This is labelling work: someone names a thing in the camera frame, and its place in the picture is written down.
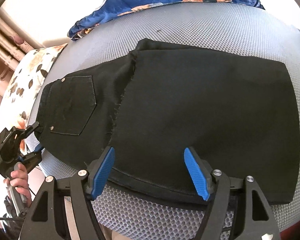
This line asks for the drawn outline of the left hand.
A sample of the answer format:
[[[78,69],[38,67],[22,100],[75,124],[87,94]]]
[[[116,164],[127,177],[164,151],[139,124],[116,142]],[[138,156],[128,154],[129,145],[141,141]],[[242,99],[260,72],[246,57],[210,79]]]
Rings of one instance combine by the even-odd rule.
[[[16,191],[24,196],[27,200],[27,206],[30,207],[32,203],[31,192],[28,184],[28,173],[26,167],[22,163],[18,163],[18,169],[12,171],[10,174],[12,179],[4,179],[6,186],[12,185]]]

